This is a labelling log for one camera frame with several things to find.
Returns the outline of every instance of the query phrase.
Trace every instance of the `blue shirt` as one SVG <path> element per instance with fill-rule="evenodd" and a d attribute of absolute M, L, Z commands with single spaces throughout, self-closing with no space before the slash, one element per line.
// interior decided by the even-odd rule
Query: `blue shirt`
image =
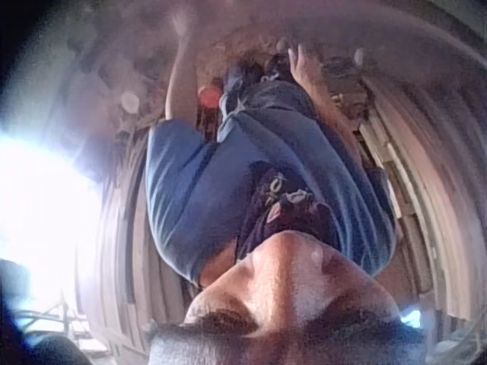
<path fill-rule="evenodd" d="M 158 252 L 188 280 L 197 283 L 205 263 L 238 235 L 252 195 L 250 165 L 257 161 L 293 169 L 316 200 L 331 207 L 345 257 L 370 275 L 389 262 L 394 215 L 385 172 L 365 171 L 332 129 L 282 104 L 280 99 L 231 113 L 217 142 L 205 142 L 183 120 L 151 131 L 149 221 Z"/>

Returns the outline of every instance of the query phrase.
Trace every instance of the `eye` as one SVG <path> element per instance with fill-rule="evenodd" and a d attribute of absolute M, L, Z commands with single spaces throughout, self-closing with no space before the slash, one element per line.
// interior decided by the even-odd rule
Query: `eye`
<path fill-rule="evenodd" d="M 243 317 L 237 312 L 219 309 L 199 317 L 195 324 L 200 326 L 204 332 L 233 333 L 246 335 L 257 329 L 255 322 Z"/>

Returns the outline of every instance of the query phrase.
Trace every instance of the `hand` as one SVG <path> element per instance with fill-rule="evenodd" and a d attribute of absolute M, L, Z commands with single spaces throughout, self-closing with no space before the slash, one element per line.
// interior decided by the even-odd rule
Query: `hand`
<path fill-rule="evenodd" d="M 171 17 L 174 30 L 180 41 L 191 39 L 199 23 L 198 11 L 195 5 L 191 4 L 191 2 L 178 5 Z"/>
<path fill-rule="evenodd" d="M 298 84 L 308 93 L 313 87 L 325 86 L 321 75 L 321 63 L 314 55 L 310 55 L 303 45 L 298 46 L 298 54 L 288 49 L 291 74 Z"/>

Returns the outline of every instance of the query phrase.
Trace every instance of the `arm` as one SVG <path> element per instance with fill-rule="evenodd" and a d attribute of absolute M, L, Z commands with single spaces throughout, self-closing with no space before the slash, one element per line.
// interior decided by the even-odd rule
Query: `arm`
<path fill-rule="evenodd" d="M 192 125 L 196 124 L 198 108 L 196 22 L 196 13 L 191 8 L 181 8 L 173 16 L 179 40 L 166 97 L 166 119 L 183 119 Z"/>
<path fill-rule="evenodd" d="M 320 62 L 316 57 L 310 56 L 300 44 L 298 54 L 291 49 L 289 60 L 291 73 L 298 84 L 310 96 L 317 115 L 324 125 L 334 129 L 341 137 L 350 154 L 361 165 L 358 142 L 350 128 L 350 121 L 342 114 L 329 95 L 323 76 L 321 75 Z"/>

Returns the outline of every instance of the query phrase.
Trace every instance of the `man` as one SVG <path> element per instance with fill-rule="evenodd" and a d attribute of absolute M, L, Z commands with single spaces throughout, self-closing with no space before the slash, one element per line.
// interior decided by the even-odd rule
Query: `man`
<path fill-rule="evenodd" d="M 300 45 L 291 80 L 282 68 L 227 73 L 228 115 L 206 143 L 190 14 L 174 22 L 146 184 L 159 253 L 205 289 L 183 325 L 153 333 L 151 363 L 419 363 L 421 336 L 371 278 L 394 248 L 387 180 L 362 166 L 320 63 Z"/>

